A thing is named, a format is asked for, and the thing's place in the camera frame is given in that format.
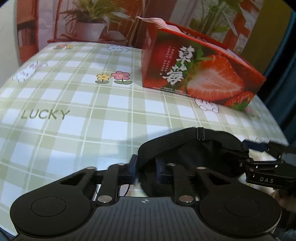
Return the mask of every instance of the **circular pad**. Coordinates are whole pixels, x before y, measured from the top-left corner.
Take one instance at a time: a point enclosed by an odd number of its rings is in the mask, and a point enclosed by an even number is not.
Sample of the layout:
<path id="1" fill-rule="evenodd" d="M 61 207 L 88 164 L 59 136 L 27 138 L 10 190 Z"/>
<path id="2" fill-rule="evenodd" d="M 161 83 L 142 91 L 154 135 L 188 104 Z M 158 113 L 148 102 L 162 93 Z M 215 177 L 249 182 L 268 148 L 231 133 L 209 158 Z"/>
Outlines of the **circular pad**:
<path id="1" fill-rule="evenodd" d="M 238 238 L 267 233 L 281 217 L 276 200 L 242 184 L 217 186 L 201 201 L 199 212 L 212 229 Z"/>
<path id="2" fill-rule="evenodd" d="M 76 186 L 50 184 L 19 197 L 10 218 L 18 233 L 53 237 L 82 226 L 91 211 L 90 201 Z"/>
<path id="3" fill-rule="evenodd" d="M 32 204 L 32 211 L 42 217 L 58 215 L 64 211 L 65 208 L 65 201 L 57 197 L 40 198 Z"/>

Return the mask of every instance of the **tablecloth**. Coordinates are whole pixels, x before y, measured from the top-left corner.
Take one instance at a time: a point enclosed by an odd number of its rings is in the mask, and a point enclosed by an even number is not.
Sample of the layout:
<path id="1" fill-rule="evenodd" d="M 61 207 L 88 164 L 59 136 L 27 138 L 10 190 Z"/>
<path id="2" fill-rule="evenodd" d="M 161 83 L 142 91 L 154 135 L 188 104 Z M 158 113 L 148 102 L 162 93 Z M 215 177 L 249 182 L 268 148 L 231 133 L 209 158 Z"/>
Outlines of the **tablecloth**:
<path id="1" fill-rule="evenodd" d="M 87 166 L 129 162 L 144 142 L 186 127 L 223 130 L 240 140 L 287 144 L 258 97 L 247 114 L 202 110 L 194 98 L 142 87 L 141 49 L 67 42 L 27 61 L 40 67 L 0 89 L 0 227 L 16 234 L 9 209 L 20 195 Z M 253 153 L 253 158 L 262 156 Z M 144 195 L 138 185 L 130 195 Z"/>

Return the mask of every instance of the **lucky text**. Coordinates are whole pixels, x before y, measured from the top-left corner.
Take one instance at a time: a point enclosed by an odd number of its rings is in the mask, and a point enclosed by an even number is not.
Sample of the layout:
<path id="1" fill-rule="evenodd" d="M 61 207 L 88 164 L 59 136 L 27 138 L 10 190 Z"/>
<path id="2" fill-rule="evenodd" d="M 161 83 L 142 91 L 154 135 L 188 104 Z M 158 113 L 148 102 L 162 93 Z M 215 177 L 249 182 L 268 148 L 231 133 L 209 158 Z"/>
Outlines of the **lucky text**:
<path id="1" fill-rule="evenodd" d="M 55 120 L 57 119 L 57 116 L 59 116 L 59 112 L 62 113 L 62 120 L 65 119 L 66 114 L 68 114 L 70 111 L 64 112 L 63 110 L 40 110 L 37 111 L 31 110 L 31 113 L 29 115 L 30 119 L 35 119 L 38 117 L 39 119 L 50 119 L 54 118 Z M 21 119 L 28 119 L 28 114 L 26 114 L 26 110 L 24 110 L 22 116 L 20 117 Z"/>

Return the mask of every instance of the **bookshelf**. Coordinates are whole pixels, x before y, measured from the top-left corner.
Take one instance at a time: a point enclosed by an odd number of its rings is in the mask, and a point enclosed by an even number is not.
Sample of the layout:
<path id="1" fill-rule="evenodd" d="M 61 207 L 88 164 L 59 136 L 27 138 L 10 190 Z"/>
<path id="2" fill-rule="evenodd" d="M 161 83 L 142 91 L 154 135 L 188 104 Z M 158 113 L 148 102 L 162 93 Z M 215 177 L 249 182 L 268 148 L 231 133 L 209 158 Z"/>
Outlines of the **bookshelf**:
<path id="1" fill-rule="evenodd" d="M 39 51 L 37 8 L 38 0 L 17 1 L 17 40 L 22 63 Z"/>

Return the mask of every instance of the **yellow wall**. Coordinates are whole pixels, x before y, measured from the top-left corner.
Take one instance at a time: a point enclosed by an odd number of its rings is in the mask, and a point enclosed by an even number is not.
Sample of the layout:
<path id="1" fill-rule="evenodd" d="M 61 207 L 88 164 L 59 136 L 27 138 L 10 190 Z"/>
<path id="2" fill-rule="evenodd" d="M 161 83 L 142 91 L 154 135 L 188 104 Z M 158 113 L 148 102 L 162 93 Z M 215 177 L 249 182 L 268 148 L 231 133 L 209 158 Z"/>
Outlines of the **yellow wall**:
<path id="1" fill-rule="evenodd" d="M 292 10 L 283 0 L 265 0 L 241 56 L 264 73 L 286 32 Z"/>

